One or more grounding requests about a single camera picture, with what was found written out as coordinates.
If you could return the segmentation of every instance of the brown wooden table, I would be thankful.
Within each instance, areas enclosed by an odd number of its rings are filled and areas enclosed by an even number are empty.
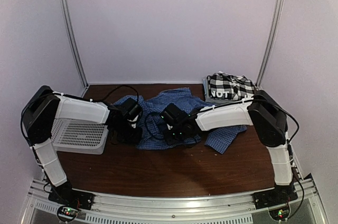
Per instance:
[[[190,87],[203,98],[202,85],[132,85],[145,99],[159,92]],[[114,85],[90,86],[85,97],[99,99]],[[121,88],[108,101],[134,94]],[[187,197],[260,190],[274,186],[274,173],[266,148],[255,129],[237,136],[221,155],[204,146],[178,146],[163,151],[138,150],[134,146],[106,142],[102,155],[58,152],[60,162],[76,189],[145,197]]]

